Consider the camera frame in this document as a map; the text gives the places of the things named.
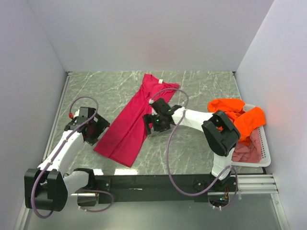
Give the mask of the magenta t shirt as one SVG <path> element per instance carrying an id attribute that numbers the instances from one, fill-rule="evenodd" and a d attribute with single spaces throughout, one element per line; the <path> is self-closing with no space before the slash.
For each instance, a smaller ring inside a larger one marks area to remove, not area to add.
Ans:
<path id="1" fill-rule="evenodd" d="M 94 151 L 131 167 L 147 137 L 143 116 L 152 112 L 149 100 L 158 94 L 165 102 L 169 102 L 178 88 L 177 83 L 167 83 L 152 74 L 144 74 L 139 90 L 112 122 Z"/>

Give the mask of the orange t shirt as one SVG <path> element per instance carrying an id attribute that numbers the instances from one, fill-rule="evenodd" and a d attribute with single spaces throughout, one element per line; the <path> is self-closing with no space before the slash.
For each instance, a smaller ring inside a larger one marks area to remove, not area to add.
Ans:
<path id="1" fill-rule="evenodd" d="M 244 111 L 245 102 L 240 99 L 222 98 L 214 99 L 207 105 L 211 113 L 224 111 L 240 133 L 239 144 L 248 146 L 250 134 L 256 128 L 266 124 L 265 114 L 259 107 Z"/>

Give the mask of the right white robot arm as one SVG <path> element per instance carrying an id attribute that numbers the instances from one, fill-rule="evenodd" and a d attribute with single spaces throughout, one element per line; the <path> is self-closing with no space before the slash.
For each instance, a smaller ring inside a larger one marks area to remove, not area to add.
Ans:
<path id="1" fill-rule="evenodd" d="M 232 156 L 240 139 L 240 133 L 225 112 L 199 112 L 180 105 L 170 107 L 164 99 L 150 102 L 151 113 L 142 116 L 146 134 L 151 129 L 157 132 L 175 127 L 185 126 L 202 131 L 210 149 L 213 151 L 213 167 L 211 170 L 211 187 L 222 191 L 230 177 Z"/>

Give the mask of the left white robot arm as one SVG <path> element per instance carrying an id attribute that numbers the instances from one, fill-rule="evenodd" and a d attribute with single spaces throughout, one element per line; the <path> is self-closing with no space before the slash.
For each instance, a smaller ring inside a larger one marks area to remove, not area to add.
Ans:
<path id="1" fill-rule="evenodd" d="M 64 173 L 81 145 L 84 142 L 94 145 L 110 123 L 92 107 L 81 107 L 77 113 L 70 114 L 70 118 L 50 155 L 36 169 L 28 169 L 24 175 L 27 208 L 62 211 L 69 195 L 79 189 L 89 193 L 97 188 L 92 169 L 77 168 L 67 177 Z"/>

